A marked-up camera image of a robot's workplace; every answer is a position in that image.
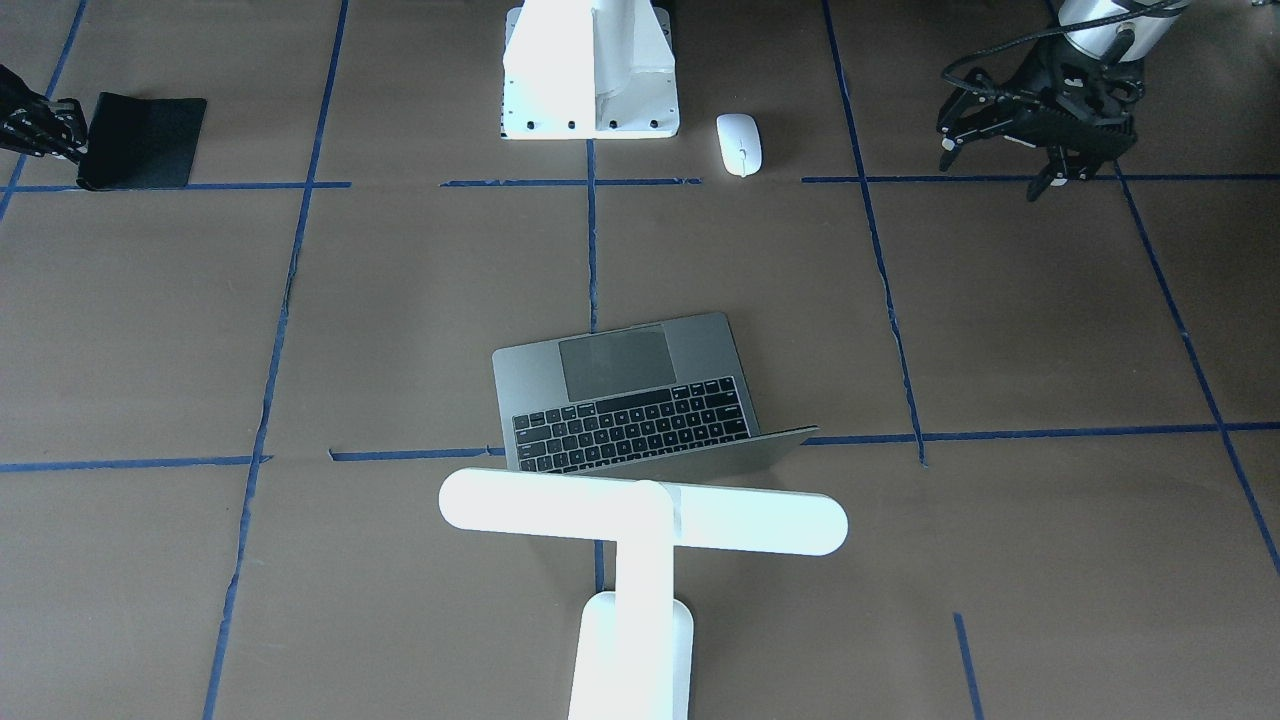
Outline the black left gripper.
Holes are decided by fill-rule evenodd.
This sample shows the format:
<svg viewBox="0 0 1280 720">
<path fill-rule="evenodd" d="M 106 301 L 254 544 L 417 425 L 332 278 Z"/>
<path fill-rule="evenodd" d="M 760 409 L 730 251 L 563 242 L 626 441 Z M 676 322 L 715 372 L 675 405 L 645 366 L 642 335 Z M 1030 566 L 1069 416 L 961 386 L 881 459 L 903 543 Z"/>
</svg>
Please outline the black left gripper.
<svg viewBox="0 0 1280 720">
<path fill-rule="evenodd" d="M 1124 61 L 1130 40 L 1091 56 L 1066 40 L 1039 40 L 992 100 L 947 100 L 937 117 L 950 170 L 972 143 L 996 135 L 1044 149 L 1048 163 L 1028 183 L 1027 201 L 1071 181 L 1091 181 L 1138 140 L 1133 108 L 1143 96 L 1143 63 Z"/>
</svg>

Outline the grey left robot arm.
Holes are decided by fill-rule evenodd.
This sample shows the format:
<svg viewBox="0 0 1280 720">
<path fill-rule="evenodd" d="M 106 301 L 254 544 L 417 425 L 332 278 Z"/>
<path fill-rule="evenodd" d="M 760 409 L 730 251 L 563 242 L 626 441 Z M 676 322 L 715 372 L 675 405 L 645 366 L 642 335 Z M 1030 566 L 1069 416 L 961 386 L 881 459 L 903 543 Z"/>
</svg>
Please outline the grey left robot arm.
<svg viewBox="0 0 1280 720">
<path fill-rule="evenodd" d="M 1091 181 L 1137 140 L 1134 108 L 1146 95 L 1146 56 L 1188 1 L 1065 1 L 1047 28 L 948 63 L 954 87 L 936 129 L 947 172 L 988 138 L 1043 149 L 1048 161 L 1027 199 Z"/>
</svg>

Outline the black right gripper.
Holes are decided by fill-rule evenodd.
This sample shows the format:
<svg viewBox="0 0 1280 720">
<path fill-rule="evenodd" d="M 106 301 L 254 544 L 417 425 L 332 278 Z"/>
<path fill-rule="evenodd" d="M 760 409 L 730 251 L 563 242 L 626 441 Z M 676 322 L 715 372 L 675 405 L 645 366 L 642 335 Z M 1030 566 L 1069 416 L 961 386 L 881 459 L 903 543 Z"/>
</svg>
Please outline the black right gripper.
<svg viewBox="0 0 1280 720">
<path fill-rule="evenodd" d="M 32 158 L 60 158 L 81 164 L 88 126 L 73 97 L 45 101 L 14 72 L 1 65 L 1 147 Z"/>
</svg>

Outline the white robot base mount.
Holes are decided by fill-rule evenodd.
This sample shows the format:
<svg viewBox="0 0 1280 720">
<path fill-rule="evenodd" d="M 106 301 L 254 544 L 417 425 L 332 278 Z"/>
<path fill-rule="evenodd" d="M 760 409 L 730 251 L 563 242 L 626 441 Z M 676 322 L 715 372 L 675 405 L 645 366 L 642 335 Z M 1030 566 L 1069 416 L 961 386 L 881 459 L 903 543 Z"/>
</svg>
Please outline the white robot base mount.
<svg viewBox="0 0 1280 720">
<path fill-rule="evenodd" d="M 506 14 L 500 137 L 678 133 L 672 20 L 652 1 L 525 1 Z"/>
</svg>

